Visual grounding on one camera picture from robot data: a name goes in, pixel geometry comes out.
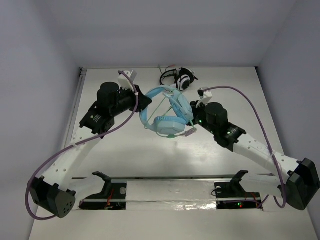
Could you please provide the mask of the light blue headphones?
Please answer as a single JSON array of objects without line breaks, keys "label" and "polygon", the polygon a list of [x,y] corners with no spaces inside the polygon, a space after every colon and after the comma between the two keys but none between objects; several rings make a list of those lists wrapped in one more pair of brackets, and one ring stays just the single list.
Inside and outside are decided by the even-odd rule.
[{"label": "light blue headphones", "polygon": [[139,118],[145,129],[148,129],[162,138],[173,139],[177,137],[188,137],[194,134],[197,129],[192,127],[185,130],[188,124],[194,125],[193,110],[187,98],[176,88],[168,85],[155,87],[146,93],[146,96],[153,99],[162,94],[164,100],[168,100],[170,107],[168,110],[154,118],[150,123],[151,117],[148,116],[148,109],[139,113]]}]

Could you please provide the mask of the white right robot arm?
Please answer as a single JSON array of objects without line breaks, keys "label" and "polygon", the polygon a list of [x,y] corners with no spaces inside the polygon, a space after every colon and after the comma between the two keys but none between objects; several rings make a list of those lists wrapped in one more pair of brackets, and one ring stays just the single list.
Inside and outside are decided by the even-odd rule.
[{"label": "white right robot arm", "polygon": [[251,174],[248,170],[240,170],[230,182],[216,190],[218,196],[227,198],[233,194],[242,197],[246,193],[258,192],[282,198],[296,210],[307,208],[320,189],[320,179],[313,161],[308,158],[297,160],[270,150],[244,129],[229,122],[228,112],[220,103],[192,101],[190,105],[193,123],[210,132],[220,147],[253,161],[270,173]]}]

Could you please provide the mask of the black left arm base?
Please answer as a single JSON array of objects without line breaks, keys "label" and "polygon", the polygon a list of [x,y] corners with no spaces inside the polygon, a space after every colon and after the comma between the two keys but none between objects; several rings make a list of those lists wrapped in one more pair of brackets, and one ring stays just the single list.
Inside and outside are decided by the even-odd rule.
[{"label": "black left arm base", "polygon": [[112,179],[99,171],[93,176],[103,180],[102,189],[98,193],[87,196],[79,203],[81,210],[126,210],[126,182],[112,182]]}]

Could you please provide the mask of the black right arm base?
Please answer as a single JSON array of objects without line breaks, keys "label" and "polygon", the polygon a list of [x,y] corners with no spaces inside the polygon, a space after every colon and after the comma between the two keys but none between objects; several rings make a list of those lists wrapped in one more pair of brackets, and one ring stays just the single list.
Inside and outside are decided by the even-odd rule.
[{"label": "black right arm base", "polygon": [[240,185],[242,178],[248,174],[241,170],[230,181],[214,184],[211,195],[217,199],[218,210],[262,209],[261,195],[258,192],[247,192]]}]

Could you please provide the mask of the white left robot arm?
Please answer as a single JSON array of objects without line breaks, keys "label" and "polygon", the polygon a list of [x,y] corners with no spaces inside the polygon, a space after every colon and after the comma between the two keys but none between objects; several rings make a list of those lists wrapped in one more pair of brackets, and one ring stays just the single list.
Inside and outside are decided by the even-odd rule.
[{"label": "white left robot arm", "polygon": [[47,220],[32,212],[30,201],[51,213],[49,219],[62,219],[73,208],[81,208],[85,199],[109,200],[113,197],[112,179],[100,171],[77,182],[72,179],[91,150],[105,136],[122,128],[134,113],[151,104],[152,100],[142,93],[138,85],[128,84],[129,87],[123,83],[103,83],[69,146],[55,153],[33,173],[24,197],[26,210],[33,219]]}]

